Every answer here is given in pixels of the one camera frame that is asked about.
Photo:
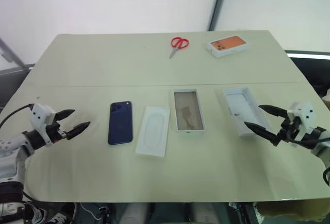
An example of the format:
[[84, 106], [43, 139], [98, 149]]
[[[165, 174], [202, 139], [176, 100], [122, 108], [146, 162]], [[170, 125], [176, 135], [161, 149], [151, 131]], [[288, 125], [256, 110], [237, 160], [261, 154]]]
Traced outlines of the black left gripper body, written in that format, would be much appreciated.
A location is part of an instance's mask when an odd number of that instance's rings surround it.
[[67, 132], [61, 130], [60, 120], [67, 118], [68, 115], [55, 115], [54, 120], [51, 125], [46, 126], [46, 133], [52, 144], [57, 143], [60, 140], [66, 139], [69, 140], [69, 135]]

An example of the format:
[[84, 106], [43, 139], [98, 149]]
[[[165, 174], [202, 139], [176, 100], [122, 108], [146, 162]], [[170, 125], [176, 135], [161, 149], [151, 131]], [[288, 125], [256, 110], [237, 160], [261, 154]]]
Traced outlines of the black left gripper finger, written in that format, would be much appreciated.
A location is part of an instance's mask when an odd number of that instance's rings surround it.
[[84, 122], [77, 126], [75, 126], [72, 130], [66, 132], [66, 139], [71, 140], [75, 138], [76, 136], [80, 135], [82, 132], [84, 132], [91, 122]]
[[56, 113], [56, 121], [63, 120], [67, 117], [69, 117], [73, 112], [75, 112], [74, 109], [65, 109], [62, 111], [59, 111]]

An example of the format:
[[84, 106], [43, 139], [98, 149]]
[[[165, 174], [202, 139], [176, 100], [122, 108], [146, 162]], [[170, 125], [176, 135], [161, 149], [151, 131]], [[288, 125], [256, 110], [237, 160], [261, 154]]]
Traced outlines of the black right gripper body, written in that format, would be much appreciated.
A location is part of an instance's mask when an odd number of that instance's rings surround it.
[[281, 129], [277, 133], [275, 140], [276, 141], [284, 141], [287, 143], [292, 143], [294, 145], [303, 145], [309, 139], [308, 133], [302, 133], [301, 137], [299, 137], [299, 133], [301, 132], [299, 126], [302, 124], [302, 121], [299, 117], [295, 117], [293, 120], [286, 118], [282, 124]]

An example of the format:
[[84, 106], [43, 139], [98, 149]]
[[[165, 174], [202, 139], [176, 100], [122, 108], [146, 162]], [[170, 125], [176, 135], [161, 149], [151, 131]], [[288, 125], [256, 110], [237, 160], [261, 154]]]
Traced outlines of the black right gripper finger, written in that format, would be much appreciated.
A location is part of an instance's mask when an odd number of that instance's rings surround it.
[[276, 106], [272, 106], [272, 105], [259, 105], [258, 107], [273, 116], [280, 116], [282, 118], [288, 117], [287, 110], [285, 110], [285, 109], [282, 109], [282, 108], [279, 108]]
[[277, 146], [279, 144], [279, 141], [276, 141], [276, 135], [271, 133], [270, 131], [267, 131], [265, 127], [260, 126], [255, 123], [250, 123], [250, 122], [244, 122], [244, 124], [252, 130], [256, 135], [268, 140], [271, 142], [272, 145]]

